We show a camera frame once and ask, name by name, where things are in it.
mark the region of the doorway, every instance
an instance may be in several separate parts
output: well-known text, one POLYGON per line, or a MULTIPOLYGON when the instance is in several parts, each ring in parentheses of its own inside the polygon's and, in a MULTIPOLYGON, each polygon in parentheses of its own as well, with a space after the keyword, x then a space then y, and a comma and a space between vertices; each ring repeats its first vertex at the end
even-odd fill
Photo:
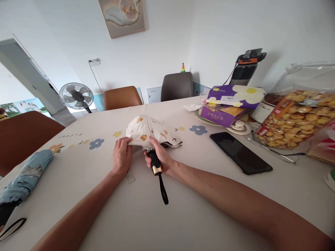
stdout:
POLYGON ((51 115, 65 108, 56 90, 14 39, 0 42, 0 63, 40 99, 51 115))

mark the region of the brown chair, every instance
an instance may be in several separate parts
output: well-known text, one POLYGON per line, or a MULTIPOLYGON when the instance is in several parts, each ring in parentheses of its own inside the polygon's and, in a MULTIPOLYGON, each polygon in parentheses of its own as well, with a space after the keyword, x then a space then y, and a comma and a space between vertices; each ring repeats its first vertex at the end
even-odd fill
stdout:
POLYGON ((0 175, 5 177, 65 127, 37 112, 0 121, 0 175))
POLYGON ((105 91, 105 110, 142 105, 141 98, 134 86, 105 91))
POLYGON ((189 98, 193 96, 193 78, 192 73, 174 73, 164 77, 161 102, 189 98))

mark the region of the folded umbrella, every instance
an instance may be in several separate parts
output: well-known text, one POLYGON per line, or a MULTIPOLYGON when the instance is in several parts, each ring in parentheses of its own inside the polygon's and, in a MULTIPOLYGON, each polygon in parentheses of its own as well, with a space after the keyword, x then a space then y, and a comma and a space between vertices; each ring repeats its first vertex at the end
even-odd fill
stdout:
POLYGON ((15 207, 20 205, 35 188, 52 158, 51 150, 34 153, 16 178, 4 188, 0 194, 0 232, 15 207))
POLYGON ((161 176, 161 163, 156 155, 155 148, 148 140, 148 137, 152 136, 156 138, 157 141, 164 147, 180 147, 182 141, 173 132, 174 130, 169 126, 147 115, 136 116, 129 123, 126 129, 126 136, 133 139, 129 145, 141 146, 144 150, 147 151, 148 156, 151 158, 151 170, 155 176, 159 176, 161 193, 163 201, 166 205, 169 203, 169 200, 161 176))

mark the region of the phone screen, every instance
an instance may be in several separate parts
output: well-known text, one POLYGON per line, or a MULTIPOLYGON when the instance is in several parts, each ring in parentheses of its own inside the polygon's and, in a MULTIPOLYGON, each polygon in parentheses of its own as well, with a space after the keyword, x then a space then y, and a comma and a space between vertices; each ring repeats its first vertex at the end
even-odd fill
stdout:
POLYGON ((272 171, 272 167, 227 132, 212 134, 212 140, 247 174, 272 171))

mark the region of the blue umbrella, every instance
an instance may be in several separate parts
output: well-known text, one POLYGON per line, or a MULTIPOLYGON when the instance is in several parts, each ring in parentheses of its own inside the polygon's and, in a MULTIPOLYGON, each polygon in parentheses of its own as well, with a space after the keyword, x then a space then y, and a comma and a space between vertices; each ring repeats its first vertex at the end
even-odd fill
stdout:
POLYGON ((52 158, 53 153, 51 150, 42 150, 34 153, 21 172, 0 194, 0 232, 15 207, 25 201, 28 195, 34 190, 38 179, 52 158))

